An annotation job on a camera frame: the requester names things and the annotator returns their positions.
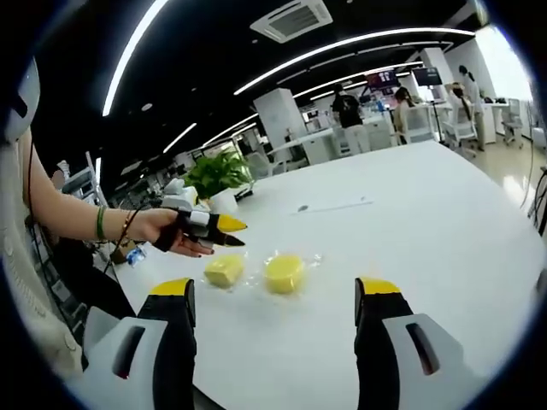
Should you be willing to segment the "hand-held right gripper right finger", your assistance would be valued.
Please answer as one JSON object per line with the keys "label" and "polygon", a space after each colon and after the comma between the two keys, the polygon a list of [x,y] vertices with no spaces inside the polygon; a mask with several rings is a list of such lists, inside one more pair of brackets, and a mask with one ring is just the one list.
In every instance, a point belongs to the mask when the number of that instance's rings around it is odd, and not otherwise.
{"label": "hand-held right gripper right finger", "polygon": [[461,344],[394,283],[355,281],[360,409],[460,409],[470,395]]}

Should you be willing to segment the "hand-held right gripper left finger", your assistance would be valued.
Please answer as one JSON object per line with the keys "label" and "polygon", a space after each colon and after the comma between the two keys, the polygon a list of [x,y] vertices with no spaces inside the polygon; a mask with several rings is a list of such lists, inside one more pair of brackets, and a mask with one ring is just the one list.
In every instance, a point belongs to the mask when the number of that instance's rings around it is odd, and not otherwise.
{"label": "hand-held right gripper left finger", "polygon": [[92,307],[79,399],[88,409],[193,409],[195,325],[190,278],[157,285],[135,317]]}

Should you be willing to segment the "person's left hand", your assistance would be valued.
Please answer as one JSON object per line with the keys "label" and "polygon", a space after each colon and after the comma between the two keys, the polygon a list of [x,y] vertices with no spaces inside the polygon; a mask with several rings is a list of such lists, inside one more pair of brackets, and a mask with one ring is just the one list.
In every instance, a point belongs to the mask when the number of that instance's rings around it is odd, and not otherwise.
{"label": "person's left hand", "polygon": [[[133,240],[154,243],[159,238],[162,228],[173,224],[177,215],[174,210],[165,208],[140,211],[131,223],[127,235]],[[201,258],[214,253],[212,249],[192,242],[182,231],[178,231],[169,250],[192,258]]]}

